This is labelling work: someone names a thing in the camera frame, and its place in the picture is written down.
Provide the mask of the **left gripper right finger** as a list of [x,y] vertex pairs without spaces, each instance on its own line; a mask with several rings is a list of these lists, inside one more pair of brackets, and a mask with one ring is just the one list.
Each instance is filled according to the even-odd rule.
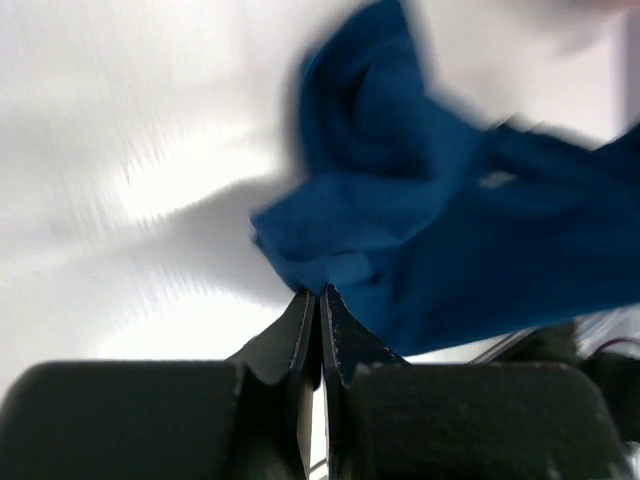
[[494,361],[410,364],[339,293],[319,301],[332,479],[630,479],[639,362],[566,327]]

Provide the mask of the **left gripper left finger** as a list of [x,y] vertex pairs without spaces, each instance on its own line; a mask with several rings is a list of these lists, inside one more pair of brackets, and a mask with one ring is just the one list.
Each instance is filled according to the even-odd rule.
[[315,297],[226,360],[49,362],[1,406],[5,479],[304,479]]

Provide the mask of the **blue t shirt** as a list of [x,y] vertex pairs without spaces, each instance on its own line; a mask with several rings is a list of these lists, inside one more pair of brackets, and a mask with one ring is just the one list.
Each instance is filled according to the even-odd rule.
[[400,2],[307,57],[298,128],[308,179],[254,215],[256,244],[397,353],[638,302],[638,129],[589,149],[471,125],[427,94]]

